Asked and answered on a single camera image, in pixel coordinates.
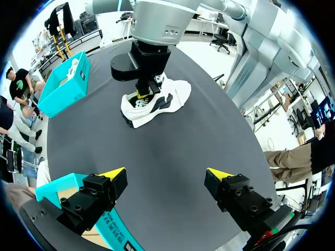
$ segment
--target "hanging clothes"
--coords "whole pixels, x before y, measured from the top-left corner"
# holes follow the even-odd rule
[[[57,30],[57,27],[59,26],[57,12],[60,10],[63,10],[64,33],[65,34],[70,33],[71,36],[74,37],[77,31],[74,26],[69,3],[65,3],[65,4],[57,6],[51,12],[50,18],[44,22],[44,26],[50,31],[50,34],[52,36],[53,35],[57,36],[59,34]]]

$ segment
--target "yellow pole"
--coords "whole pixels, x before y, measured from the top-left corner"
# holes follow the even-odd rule
[[[69,55],[72,56],[72,53],[71,53],[71,51],[70,51],[70,48],[69,48],[69,46],[68,46],[68,44],[67,44],[67,42],[66,42],[66,40],[65,40],[65,36],[64,36],[64,33],[63,33],[63,31],[62,31],[62,27],[61,27],[61,26],[59,26],[59,30],[61,31],[61,35],[62,35],[62,38],[63,38],[63,40],[64,40],[65,47],[66,47],[66,49],[67,49]]]
[[[59,26],[59,30],[61,31],[62,38],[63,38],[63,40],[65,41],[65,36],[64,36],[64,33],[63,33],[63,31],[62,31],[62,27],[61,27],[61,26]]]
[[[70,56],[72,56],[72,53],[71,53],[70,48],[69,48],[69,46],[68,46],[68,43],[65,43],[65,47],[66,47],[66,49],[68,50],[68,53],[70,54]]]
[[[58,46],[58,44],[57,44],[57,41],[56,41],[56,38],[54,37],[54,35],[52,35],[52,38],[53,38],[54,43],[56,44],[56,48],[57,48],[58,53],[60,54],[62,60],[65,60],[65,58],[64,58],[64,56],[63,56],[63,54],[62,54],[62,52],[61,52],[61,49],[59,49],[59,46]]]

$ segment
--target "black bag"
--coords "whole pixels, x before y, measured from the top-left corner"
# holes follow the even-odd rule
[[[125,12],[120,16],[120,20],[117,20],[116,23],[127,20],[129,17],[132,17],[132,12]]]

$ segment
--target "white cloth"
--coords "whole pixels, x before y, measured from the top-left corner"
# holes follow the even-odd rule
[[[41,187],[51,181],[48,161],[42,161],[38,165],[36,188]]]
[[[20,146],[23,146],[25,149],[34,152],[35,146],[29,143],[28,141],[25,141],[20,132],[30,137],[36,136],[36,132],[31,131],[31,129],[26,124],[23,123],[20,116],[14,112],[13,124],[8,129],[8,136],[16,143],[18,143]]]

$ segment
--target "person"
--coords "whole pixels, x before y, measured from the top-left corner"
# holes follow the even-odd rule
[[[51,181],[48,161],[42,161],[38,165],[36,187],[44,186]]]
[[[9,86],[12,100],[20,104],[23,116],[28,119],[34,112],[35,107],[29,109],[27,97],[29,93],[42,92],[46,83],[30,79],[29,72],[24,69],[19,69],[15,73],[12,67],[6,72],[6,78],[12,81]]]
[[[31,131],[31,129],[23,123],[20,116],[13,111],[7,99],[0,96],[0,133],[8,135],[16,143],[31,152],[37,154],[41,153],[42,147],[35,147],[33,144],[25,141],[20,131],[30,137],[35,137],[35,140],[38,140],[42,134],[42,130],[37,132]]]
[[[19,207],[31,199],[36,199],[35,188],[21,184],[7,183],[2,180],[2,186],[8,202],[17,212]]]
[[[307,179],[335,164],[335,120],[323,124],[315,131],[311,143],[287,151],[264,152],[274,181],[294,183]]]

